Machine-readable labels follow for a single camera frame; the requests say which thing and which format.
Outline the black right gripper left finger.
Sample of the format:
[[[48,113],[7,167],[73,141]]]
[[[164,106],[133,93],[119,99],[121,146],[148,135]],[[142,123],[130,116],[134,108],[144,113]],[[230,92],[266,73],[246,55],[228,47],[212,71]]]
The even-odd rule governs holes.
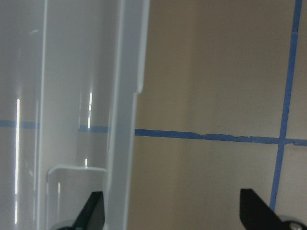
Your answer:
[[[92,192],[72,225],[56,225],[52,230],[102,230],[105,225],[103,191]]]

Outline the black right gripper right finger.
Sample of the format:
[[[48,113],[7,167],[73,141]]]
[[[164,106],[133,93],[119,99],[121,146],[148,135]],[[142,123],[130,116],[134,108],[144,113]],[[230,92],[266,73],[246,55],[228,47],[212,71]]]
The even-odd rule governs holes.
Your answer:
[[[239,217],[246,230],[305,230],[297,220],[282,220],[250,188],[240,190]]]

